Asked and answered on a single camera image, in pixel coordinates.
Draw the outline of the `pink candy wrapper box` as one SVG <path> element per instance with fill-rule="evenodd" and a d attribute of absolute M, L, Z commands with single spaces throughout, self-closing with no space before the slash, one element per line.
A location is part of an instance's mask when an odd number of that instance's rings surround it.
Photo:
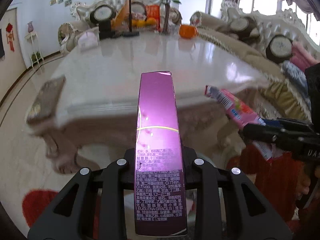
<path fill-rule="evenodd" d="M 242 133 L 241 136 L 245 144 L 247 146 L 252 145 L 266 162 L 271 163 L 273 161 L 273 147 L 271 144 L 249 139 L 247 135 L 243 135 L 244 127 L 247 124 L 266 126 L 266 122 L 248 105 L 226 89 L 206 85 L 204 94 L 224 108 L 226 115 L 235 122 L 237 128 Z"/>

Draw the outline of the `purple glossy carton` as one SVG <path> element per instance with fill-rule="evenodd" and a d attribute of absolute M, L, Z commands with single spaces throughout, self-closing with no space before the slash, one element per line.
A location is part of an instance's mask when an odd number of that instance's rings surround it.
<path fill-rule="evenodd" d="M 140 78 L 135 146 L 135 231 L 146 237 L 187 234 L 184 164 L 169 71 Z"/>

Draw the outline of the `pale green mesh wastebasket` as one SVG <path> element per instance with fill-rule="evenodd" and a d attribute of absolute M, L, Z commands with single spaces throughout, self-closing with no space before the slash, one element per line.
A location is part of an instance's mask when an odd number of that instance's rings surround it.
<path fill-rule="evenodd" d="M 195 239 L 208 239 L 202 226 L 220 221 L 216 168 L 192 148 L 181 153 L 128 150 L 119 190 L 121 239 L 128 231 L 145 237 L 180 237 L 195 223 Z"/>

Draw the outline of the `red fuzzy left sleeve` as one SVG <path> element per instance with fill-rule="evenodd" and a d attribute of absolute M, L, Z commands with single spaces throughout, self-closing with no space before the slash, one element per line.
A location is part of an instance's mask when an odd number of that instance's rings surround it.
<path fill-rule="evenodd" d="M 31 190 L 22 200 L 22 213 L 27 225 L 31 228 L 43 213 L 46 207 L 58 194 L 52 190 Z M 100 216 L 101 196 L 97 195 L 95 203 L 95 215 L 93 222 L 93 233 L 89 235 L 92 239 L 98 239 L 99 235 L 99 216 Z"/>

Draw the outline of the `folded blankets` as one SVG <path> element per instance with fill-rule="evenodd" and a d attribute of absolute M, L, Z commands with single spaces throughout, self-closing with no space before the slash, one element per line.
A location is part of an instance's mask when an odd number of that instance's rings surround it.
<path fill-rule="evenodd" d="M 299 42 L 292 43 L 292 56 L 281 67 L 283 74 L 304 97 L 308 97 L 308 84 L 305 71 L 319 63 Z"/>

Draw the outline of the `long beige covered sofa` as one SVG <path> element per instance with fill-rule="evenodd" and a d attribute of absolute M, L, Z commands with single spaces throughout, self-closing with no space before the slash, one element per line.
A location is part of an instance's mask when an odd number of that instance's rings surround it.
<path fill-rule="evenodd" d="M 309 111 L 300 93 L 281 72 L 280 65 L 267 59 L 265 53 L 274 36 L 284 35 L 299 42 L 315 59 L 319 60 L 319 46 L 303 29 L 301 20 L 291 10 L 272 16 L 265 16 L 257 11 L 246 14 L 231 1 L 223 1 L 221 11 L 221 19 L 200 11 L 191 16 L 190 23 L 198 29 L 199 37 L 261 71 L 268 79 L 269 86 L 261 88 L 259 92 L 280 115 L 290 119 L 307 120 Z M 233 19 L 245 16 L 255 20 L 260 33 L 258 39 L 250 45 L 221 32 Z"/>

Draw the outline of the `ornate cream coffee table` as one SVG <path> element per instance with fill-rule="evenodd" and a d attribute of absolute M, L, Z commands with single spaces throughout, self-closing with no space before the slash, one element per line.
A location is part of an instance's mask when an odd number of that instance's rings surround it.
<path fill-rule="evenodd" d="M 204 96 L 207 85 L 231 93 L 266 88 L 263 74 L 201 38 L 152 32 L 108 38 L 87 51 L 74 48 L 40 89 L 26 123 L 46 143 L 60 174 L 77 172 L 80 148 L 132 148 L 143 127 L 151 133 L 177 114 L 183 140 L 221 118 Z"/>

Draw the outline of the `orange paper gift bag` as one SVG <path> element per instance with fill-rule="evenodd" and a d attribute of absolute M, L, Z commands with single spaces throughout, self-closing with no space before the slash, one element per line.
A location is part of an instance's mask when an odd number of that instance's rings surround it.
<path fill-rule="evenodd" d="M 191 39 L 198 35 L 198 31 L 193 25 L 182 24 L 179 29 L 179 35 L 182 38 Z"/>

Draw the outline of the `white side table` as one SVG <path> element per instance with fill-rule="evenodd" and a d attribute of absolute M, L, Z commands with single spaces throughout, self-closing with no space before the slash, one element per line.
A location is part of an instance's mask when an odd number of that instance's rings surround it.
<path fill-rule="evenodd" d="M 36 31 L 32 31 L 26 35 L 24 39 L 27 53 L 31 61 L 31 67 L 34 68 L 35 65 L 40 65 L 40 63 L 44 61 L 39 44 L 39 37 Z"/>

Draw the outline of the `red snack bag on tray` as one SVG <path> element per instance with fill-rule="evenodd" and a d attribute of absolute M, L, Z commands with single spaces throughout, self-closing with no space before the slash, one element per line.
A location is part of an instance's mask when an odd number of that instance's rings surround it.
<path fill-rule="evenodd" d="M 146 7 L 146 24 L 153 26 L 156 30 L 161 28 L 160 25 L 160 6 L 153 4 L 147 5 Z"/>

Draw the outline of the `black phone stand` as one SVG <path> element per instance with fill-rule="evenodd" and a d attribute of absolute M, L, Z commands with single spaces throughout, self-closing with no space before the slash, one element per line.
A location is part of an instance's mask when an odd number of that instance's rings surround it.
<path fill-rule="evenodd" d="M 133 26 L 132 26 L 132 7 L 131 7 L 131 2 L 132 0 L 129 0 L 129 31 L 123 32 L 124 37 L 135 37 L 139 36 L 140 32 L 139 31 L 133 31 Z"/>

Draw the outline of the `white tissue pack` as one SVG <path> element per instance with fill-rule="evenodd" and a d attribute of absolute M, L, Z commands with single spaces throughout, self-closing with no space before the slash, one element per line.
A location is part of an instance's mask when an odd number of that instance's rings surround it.
<path fill-rule="evenodd" d="M 92 31 L 83 33 L 78 39 L 78 46 L 81 51 L 86 51 L 95 48 L 99 45 L 99 39 Z"/>

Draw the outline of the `black speaker box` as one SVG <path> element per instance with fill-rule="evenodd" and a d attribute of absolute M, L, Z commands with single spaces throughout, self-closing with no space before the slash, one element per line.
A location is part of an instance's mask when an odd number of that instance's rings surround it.
<path fill-rule="evenodd" d="M 99 28 L 100 40 L 113 38 L 116 33 L 114 30 L 112 30 L 111 20 L 105 20 L 105 21 L 99 22 L 98 28 Z"/>

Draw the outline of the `red chinese knot ornament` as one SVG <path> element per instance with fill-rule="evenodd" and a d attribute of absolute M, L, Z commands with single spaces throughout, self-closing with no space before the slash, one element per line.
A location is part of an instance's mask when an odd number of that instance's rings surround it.
<path fill-rule="evenodd" d="M 6 26 L 6 36 L 7 36 L 7 43 L 10 47 L 10 50 L 12 52 L 15 51 L 14 48 L 14 31 L 13 31 L 13 25 L 11 23 L 8 23 Z"/>

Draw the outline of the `pink vase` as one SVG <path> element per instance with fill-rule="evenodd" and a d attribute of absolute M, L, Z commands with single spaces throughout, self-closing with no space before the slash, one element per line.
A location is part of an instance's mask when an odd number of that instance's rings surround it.
<path fill-rule="evenodd" d="M 33 22 L 30 21 L 28 23 L 28 33 L 32 33 L 34 31 Z"/>

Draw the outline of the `far ornate sofa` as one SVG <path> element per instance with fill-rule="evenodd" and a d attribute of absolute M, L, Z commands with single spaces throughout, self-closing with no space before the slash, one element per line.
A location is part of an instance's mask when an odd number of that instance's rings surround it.
<path fill-rule="evenodd" d="M 102 5 L 107 6 L 107 16 L 111 19 L 115 18 L 118 12 L 125 4 L 126 0 L 95 0 L 92 5 L 85 5 L 82 2 L 72 2 L 69 6 L 71 16 L 75 18 L 73 22 L 66 22 L 58 29 L 58 41 L 60 45 L 60 53 L 62 55 L 69 54 L 77 45 L 77 36 L 84 31 L 94 28 L 97 23 L 90 19 L 92 12 Z M 143 9 L 145 5 L 160 5 L 160 0 L 132 0 L 133 4 L 140 4 Z M 182 16 L 178 9 L 171 7 L 169 11 L 169 24 L 181 24 Z"/>

